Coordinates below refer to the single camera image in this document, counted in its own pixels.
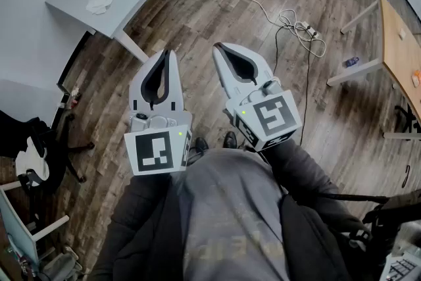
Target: white wall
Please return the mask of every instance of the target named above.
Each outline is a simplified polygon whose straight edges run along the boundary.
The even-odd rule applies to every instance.
[[[56,83],[86,27],[44,1],[0,0],[0,110],[51,124],[62,97]]]

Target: chair leg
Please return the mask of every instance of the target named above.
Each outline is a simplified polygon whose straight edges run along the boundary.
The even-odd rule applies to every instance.
[[[88,144],[81,147],[68,147],[67,151],[71,153],[80,153],[85,150],[92,150],[94,147],[95,147],[95,144],[92,142],[89,142]]]
[[[70,173],[76,177],[76,179],[79,181],[79,183],[84,183],[86,182],[86,177],[82,176],[79,177],[77,171],[75,170],[75,168],[72,165],[72,162],[70,162],[70,159],[68,158],[67,153],[72,152],[72,153],[79,153],[85,150],[90,150],[93,149],[95,147],[95,144],[93,144],[92,142],[90,142],[89,144],[85,145],[85,146],[81,146],[81,147],[68,147],[67,146],[67,142],[68,142],[68,133],[69,133],[69,129],[70,129],[70,121],[74,120],[74,114],[69,114],[66,116],[66,119],[64,120],[64,126],[63,126],[63,131],[60,137],[60,144],[61,146],[66,150],[66,153],[63,154],[64,157],[64,162],[68,168],[68,170],[70,171]]]
[[[409,129],[409,133],[411,133],[412,132],[412,122],[416,120],[416,117],[412,113],[412,110],[411,110],[410,106],[408,105],[408,111],[405,111],[404,108],[396,105],[395,110],[400,111],[402,113],[402,115],[405,117],[405,120],[406,120],[402,133],[405,133],[408,129]],[[420,128],[420,125],[418,123],[416,123],[415,128],[416,128],[417,132],[421,132],[421,128]]]
[[[82,176],[79,177],[77,171],[74,169],[72,162],[70,162],[70,159],[66,156],[64,156],[64,161],[66,163],[66,166],[68,168],[68,170],[70,171],[70,173],[76,177],[76,179],[79,181],[79,183],[84,183],[86,182],[86,177]]]

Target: black shoe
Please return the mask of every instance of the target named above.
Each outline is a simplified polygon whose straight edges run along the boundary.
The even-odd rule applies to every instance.
[[[226,149],[237,149],[237,138],[232,131],[226,133],[222,147]]]
[[[196,138],[196,152],[205,152],[206,150],[209,150],[208,143],[205,141],[203,137]]]

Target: extension cord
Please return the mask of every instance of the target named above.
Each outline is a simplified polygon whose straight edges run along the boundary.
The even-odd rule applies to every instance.
[[[311,27],[309,24],[307,24],[307,21],[303,21],[303,26],[304,27],[310,27],[308,29],[309,33],[311,34],[312,37],[316,38],[316,39],[320,39],[320,34],[313,28]]]

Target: black jacket sleeve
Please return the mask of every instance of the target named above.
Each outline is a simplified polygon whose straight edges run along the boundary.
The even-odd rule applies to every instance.
[[[317,196],[317,193],[339,193],[339,190],[314,159],[293,140],[270,147],[262,154],[272,167],[277,183],[286,188],[296,202],[314,209],[328,226],[338,232],[366,230],[342,201]]]
[[[89,275],[90,281],[112,280],[118,253],[131,242],[137,230],[152,215],[167,192],[169,183],[169,174],[134,176],[130,180],[111,217],[103,247]]]

